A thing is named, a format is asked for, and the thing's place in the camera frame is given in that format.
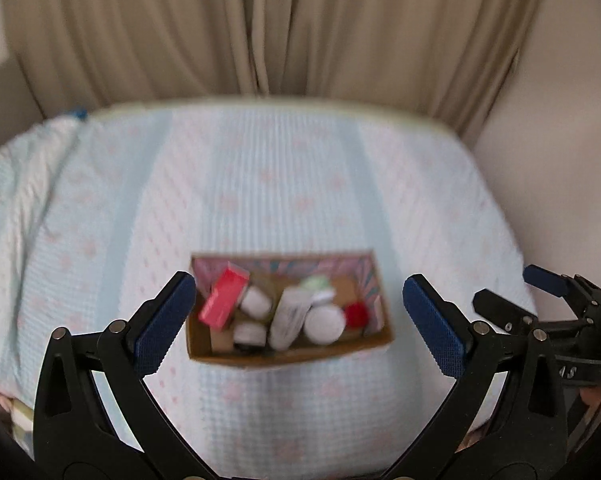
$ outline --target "blue rubber fingertip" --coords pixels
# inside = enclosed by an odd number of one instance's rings
[[[465,372],[465,346],[413,278],[405,281],[403,303],[440,371],[447,377],[460,378]]]
[[[187,274],[159,307],[134,345],[134,369],[155,374],[196,301],[196,280]]]
[[[562,276],[558,276],[542,267],[529,265],[522,272],[522,279],[540,290],[548,292],[557,298],[563,298],[567,295],[567,282]]]

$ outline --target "cardboard box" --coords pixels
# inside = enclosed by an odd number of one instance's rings
[[[370,323],[364,336],[343,337],[329,346],[315,346],[303,337],[302,333],[296,342],[286,351],[267,352],[255,355],[235,353],[218,354],[212,351],[212,336],[215,346],[229,349],[227,333],[211,333],[210,328],[199,321],[198,315],[205,299],[209,296],[213,284],[222,272],[231,264],[247,270],[252,274],[252,281],[274,295],[275,303],[279,299],[284,286],[298,283],[303,278],[315,274],[325,274],[343,286],[340,286],[344,300],[354,299],[356,291],[346,282],[354,280],[360,292],[360,300],[369,308]],[[313,361],[358,352],[365,349],[386,346],[394,340],[388,311],[386,296],[383,292],[376,260],[373,253],[339,253],[263,256],[195,255],[192,257],[191,272],[196,278],[198,294],[196,306],[186,322],[187,351],[190,359],[207,364],[234,367],[267,367],[284,364]],[[268,276],[274,277],[275,285],[266,283]]]

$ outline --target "curtain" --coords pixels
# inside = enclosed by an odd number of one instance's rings
[[[217,94],[437,118],[472,143],[539,0],[5,0],[42,110]]]

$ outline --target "open box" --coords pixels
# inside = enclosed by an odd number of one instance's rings
[[[254,275],[271,275],[277,280],[296,283],[308,276],[324,274],[336,280],[349,277],[355,282],[359,299],[369,312],[365,335],[351,340],[339,340],[329,346],[308,344],[300,337],[291,348],[270,354],[218,354],[212,351],[210,328],[200,322],[198,315],[213,284],[223,270],[232,264]],[[386,346],[394,340],[387,310],[386,295],[373,253],[268,255],[268,256],[193,256],[192,274],[198,294],[194,310],[187,318],[187,351],[195,361],[236,367],[266,367],[325,359]]]

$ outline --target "blue gripper pad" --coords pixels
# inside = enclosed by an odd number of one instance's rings
[[[569,293],[567,280],[542,267],[526,266],[522,272],[522,279],[525,280],[525,283],[544,290],[557,298],[563,298]]]
[[[196,280],[187,272],[177,272],[157,297],[146,301],[130,319],[128,342],[139,377],[158,371],[195,301]]]
[[[414,276],[403,287],[403,303],[440,371],[458,379],[465,371],[466,346]]]

